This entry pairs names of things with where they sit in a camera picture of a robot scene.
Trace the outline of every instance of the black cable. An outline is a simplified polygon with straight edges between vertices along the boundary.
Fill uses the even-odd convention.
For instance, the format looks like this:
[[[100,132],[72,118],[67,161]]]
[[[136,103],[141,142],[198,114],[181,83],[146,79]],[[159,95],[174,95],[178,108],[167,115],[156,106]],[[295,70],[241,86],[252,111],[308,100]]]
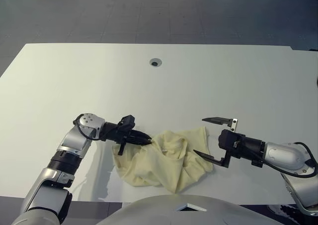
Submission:
[[[272,163],[269,163],[267,161],[265,161],[262,157],[260,157],[258,154],[256,154],[254,151],[252,151],[250,148],[244,146],[244,148],[247,149],[248,152],[250,152],[253,156],[255,156],[256,158],[258,158],[262,163],[266,164],[267,166],[283,173],[283,174],[287,174],[287,175],[290,175],[290,176],[293,176],[293,177],[297,177],[297,178],[311,178],[311,177],[314,177],[317,175],[317,170],[318,170],[318,165],[317,165],[317,162],[312,154],[312,152],[310,151],[310,149],[308,148],[307,145],[305,145],[304,143],[302,142],[295,142],[294,144],[300,144],[302,145],[303,147],[305,147],[305,149],[307,150],[308,154],[310,155],[311,159],[313,160],[314,164],[315,164],[315,169],[313,171],[313,173],[311,174],[306,174],[306,175],[298,175],[298,174],[293,174],[293,173],[290,173],[288,171],[285,171],[283,169],[280,169],[276,166],[274,166]]]
[[[103,135],[102,137],[100,138],[93,138],[93,137],[90,137],[88,135],[86,135],[80,128],[80,124],[79,124],[79,119],[83,116],[84,114],[80,114],[78,117],[76,117],[76,119],[73,121],[73,124],[76,125],[79,133],[81,133],[81,135],[89,140],[92,140],[92,141],[100,141],[101,139],[103,139],[105,136],[107,136],[108,133],[110,133],[112,130],[114,129],[117,129],[117,127],[114,127],[112,129],[110,129],[108,132],[105,133],[105,135]]]

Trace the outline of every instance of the silver robot arm segment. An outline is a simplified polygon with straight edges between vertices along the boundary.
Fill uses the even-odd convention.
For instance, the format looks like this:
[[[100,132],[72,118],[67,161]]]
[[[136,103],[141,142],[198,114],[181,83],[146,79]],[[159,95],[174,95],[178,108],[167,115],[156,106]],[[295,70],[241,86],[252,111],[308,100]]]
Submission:
[[[263,164],[270,166],[281,172],[286,188],[299,210],[308,216],[318,216],[318,164],[304,143],[278,145],[246,137],[236,133],[236,118],[211,117],[203,121],[227,124],[230,129],[222,130],[219,136],[219,147],[226,151],[224,158],[216,160],[212,155],[194,150],[199,156],[226,168],[229,167],[231,157],[248,159],[252,165],[260,168]]]
[[[85,113],[78,117],[74,124],[25,197],[21,207],[22,214],[13,224],[21,224],[22,221],[24,225],[56,224],[56,221],[62,223],[65,219],[72,194],[64,187],[71,186],[74,174],[91,145],[91,140],[87,137],[99,138],[105,120],[94,114]]]
[[[295,175],[309,175],[314,172],[313,165],[309,162],[310,155],[298,144],[266,143],[264,159]],[[318,216],[318,175],[310,178],[297,178],[285,173],[281,175],[299,210],[308,216]]]

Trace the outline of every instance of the floor tile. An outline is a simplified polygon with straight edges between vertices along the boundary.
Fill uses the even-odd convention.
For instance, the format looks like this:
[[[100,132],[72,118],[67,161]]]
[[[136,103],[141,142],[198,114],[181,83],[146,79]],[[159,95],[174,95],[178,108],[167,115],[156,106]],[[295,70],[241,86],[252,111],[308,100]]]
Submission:
[[[32,43],[35,36],[9,36],[0,40],[0,57],[15,57],[26,43]]]
[[[173,14],[170,17],[171,34],[202,34],[199,16],[194,14]]]
[[[107,22],[105,34],[137,32],[138,16],[111,16]]]
[[[69,35],[67,38],[68,43],[100,43],[101,34],[91,35]]]
[[[171,35],[172,44],[205,44],[204,35]]]
[[[13,61],[14,57],[0,57],[0,77]]]
[[[40,34],[33,39],[32,43],[64,43],[67,38],[68,35],[65,34]]]
[[[143,8],[140,14],[138,33],[169,34],[170,17],[168,8]]]
[[[105,34],[101,38],[101,43],[124,43],[134,44],[136,34]]]
[[[136,43],[138,44],[169,44],[169,34],[137,34]]]

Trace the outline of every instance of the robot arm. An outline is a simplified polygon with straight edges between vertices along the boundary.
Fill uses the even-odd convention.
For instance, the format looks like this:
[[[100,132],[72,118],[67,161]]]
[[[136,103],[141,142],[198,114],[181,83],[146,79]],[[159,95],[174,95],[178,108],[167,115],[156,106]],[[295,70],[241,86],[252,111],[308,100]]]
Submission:
[[[121,154],[126,143],[150,143],[151,138],[147,134],[132,130],[134,120],[129,115],[118,124],[113,124],[91,113],[79,115],[73,121],[74,127],[65,135],[48,166],[42,170],[25,197],[21,215],[13,225],[61,224],[72,200],[72,194],[64,188],[72,185],[74,174],[92,141],[115,141],[121,145]]]
[[[251,164],[263,164],[281,172],[286,188],[295,200],[299,210],[308,216],[318,216],[318,165],[309,148],[301,142],[282,145],[265,143],[235,133],[237,119],[205,118],[203,121],[227,124],[230,130],[223,130],[219,136],[219,147],[226,150],[224,158],[215,160],[213,156],[195,152],[205,160],[228,168],[231,156],[251,160]]]

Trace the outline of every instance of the crumpled fabric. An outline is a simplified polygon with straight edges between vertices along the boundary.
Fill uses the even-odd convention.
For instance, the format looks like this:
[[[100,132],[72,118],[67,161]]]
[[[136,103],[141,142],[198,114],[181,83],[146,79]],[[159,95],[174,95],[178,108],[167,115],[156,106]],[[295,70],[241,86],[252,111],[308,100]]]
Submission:
[[[213,165],[193,150],[210,154],[205,127],[174,133],[164,131],[146,146],[113,146],[113,158],[119,176],[132,186],[163,186],[177,193],[210,172]]]

